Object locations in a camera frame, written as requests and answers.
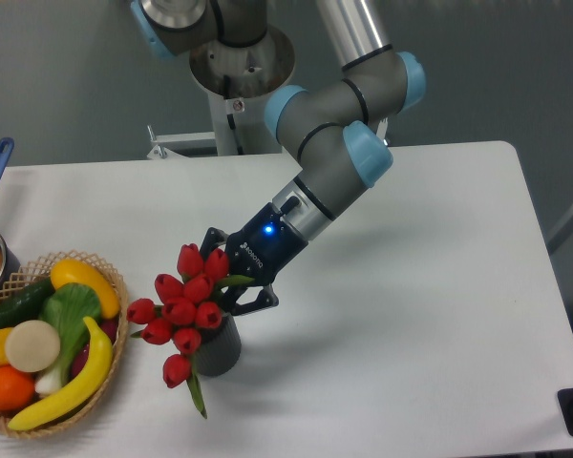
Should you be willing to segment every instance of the gray wall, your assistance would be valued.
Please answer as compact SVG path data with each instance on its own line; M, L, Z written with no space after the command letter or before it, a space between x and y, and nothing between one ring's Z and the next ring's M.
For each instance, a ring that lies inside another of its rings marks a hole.
M378 3L395 47L428 75L423 103L392 123L393 144L512 143L546 234L573 201L573 1ZM270 5L297 51L293 82L339 78L313 2ZM210 130L187 57L154 59L124 0L0 2L0 137L15 138L12 165L141 159L148 123L158 135ZM552 261L573 316L573 238Z

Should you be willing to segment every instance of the wicker basket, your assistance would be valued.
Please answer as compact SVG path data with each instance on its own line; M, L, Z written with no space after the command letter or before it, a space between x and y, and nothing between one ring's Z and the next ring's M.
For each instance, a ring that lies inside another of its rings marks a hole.
M11 274L8 281L4 283L2 290L0 290L0 302L2 302L7 297L14 294L19 289L23 288L27 284L33 283L35 281L41 280L49 276L49 272L53 265L59 260L65 258L73 258L76 260L82 260L93 267L95 267L102 275L108 280L108 282L115 288L117 292L119 302L121 305L121 312L119 315L119 323L117 330L117 340L114 344L114 356L113 363L111 365L108 377L101 385L99 390L83 405L83 407L78 410L73 416L67 418L66 420L53 422L43 427L33 429L31 431L19 432L10 430L7 427L10 418L0 415L0 434L16 439L37 439L41 437L50 436L59 431L63 431L84 416L86 416L97 404L102 394L106 390L108 384L113 380L115 372L117 370L118 362L121 358L123 352L123 347L127 341L128 336L128 322L126 320L127 306L128 306L128 296L125 283L123 278L117 272L113 265L106 262L106 260L100 258L98 255L90 255L87 253L80 253L77 251L71 251L68 253L50 253L47 256L38 258L36 261L31 261L25 267L22 266L18 272Z

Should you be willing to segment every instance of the green leaf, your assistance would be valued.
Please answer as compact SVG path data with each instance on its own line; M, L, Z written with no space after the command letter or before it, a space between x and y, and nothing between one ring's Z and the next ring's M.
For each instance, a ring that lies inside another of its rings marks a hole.
M216 302L218 305L221 304L221 299L223 298L224 294L223 291L220 289L214 289L210 293L210 297L208 298L212 302Z
M187 379L187 386L189 386L189 391L191 391L191 399L193 399L193 404L196 409L200 412L203 418L207 419L208 413L206 412L206 406L203 403L202 387L200 386L198 374L195 372L191 374L191 377Z
M229 277L225 277L224 279L220 279L215 284L217 288L223 289L228 286L240 286L243 284L248 284L253 282L255 279L251 277L247 277L246 275L230 275Z
M101 317L96 292L84 284L65 284L43 305L38 319L55 328L61 348L57 359L37 378L37 383L43 381L41 386L62 387L68 382L74 358L89 341L89 331L83 317L92 317L97 322Z

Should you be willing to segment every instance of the banana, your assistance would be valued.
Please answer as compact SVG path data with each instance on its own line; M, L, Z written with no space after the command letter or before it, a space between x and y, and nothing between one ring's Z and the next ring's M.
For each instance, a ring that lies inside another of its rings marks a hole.
M83 370L54 394L21 410L8 424L14 431L28 431L56 420L87 401L108 377L113 345L91 317L83 318L89 334L89 359Z

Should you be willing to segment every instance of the white table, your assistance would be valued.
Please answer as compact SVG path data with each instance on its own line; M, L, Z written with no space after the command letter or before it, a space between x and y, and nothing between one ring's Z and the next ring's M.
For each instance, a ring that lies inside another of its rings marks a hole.
M573 448L556 392L573 337L517 154L394 148L393 168L240 317L243 355L202 380L209 418L130 341L99 409L0 457L447 457ZM132 298L208 226L239 230L298 171L285 155L12 167L0 232L22 261L97 252Z

